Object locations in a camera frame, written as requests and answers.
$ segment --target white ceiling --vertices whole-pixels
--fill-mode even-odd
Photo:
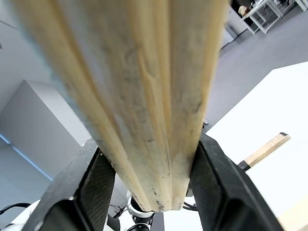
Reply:
[[[51,70],[16,28],[0,0],[0,112],[24,79],[51,83]]]

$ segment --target wooden plank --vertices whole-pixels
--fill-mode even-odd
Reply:
[[[282,214],[278,221],[285,231],[308,231],[308,195]]]
[[[181,209],[228,1],[11,3],[141,208]]]
[[[241,169],[247,171],[252,166],[256,165],[261,160],[263,160],[265,157],[267,157],[269,154],[274,152],[277,148],[279,148],[281,145],[287,142],[290,138],[291,137],[284,132],[279,133],[273,139],[268,141],[266,144],[264,144],[262,147],[260,147],[250,156],[248,156],[245,160],[240,162],[238,166]]]

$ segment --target gray floor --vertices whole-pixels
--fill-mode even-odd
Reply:
[[[298,6],[266,35],[249,31],[221,50],[208,103],[206,130],[215,125],[271,70],[308,61],[308,11]]]

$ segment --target black cable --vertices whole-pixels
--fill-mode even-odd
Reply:
[[[189,203],[187,203],[187,202],[185,202],[185,201],[184,201],[184,204],[185,204],[186,206],[190,207],[190,208],[197,208],[197,206],[195,206],[195,205],[190,205]]]
[[[190,208],[190,207],[186,207],[186,206],[183,206],[183,208],[190,210],[190,211],[198,211],[197,208]]]
[[[4,207],[2,210],[0,210],[0,215],[5,213],[10,208],[14,208],[14,207],[28,208],[30,205],[31,204],[29,204],[29,203],[16,203],[16,204],[13,204],[13,205],[9,205],[9,206]]]

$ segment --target white tabletop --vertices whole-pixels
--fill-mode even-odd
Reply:
[[[279,217],[308,193],[308,62],[271,71],[207,135],[236,164],[285,132],[291,139],[247,171]],[[164,213],[165,230],[201,231],[198,213]]]

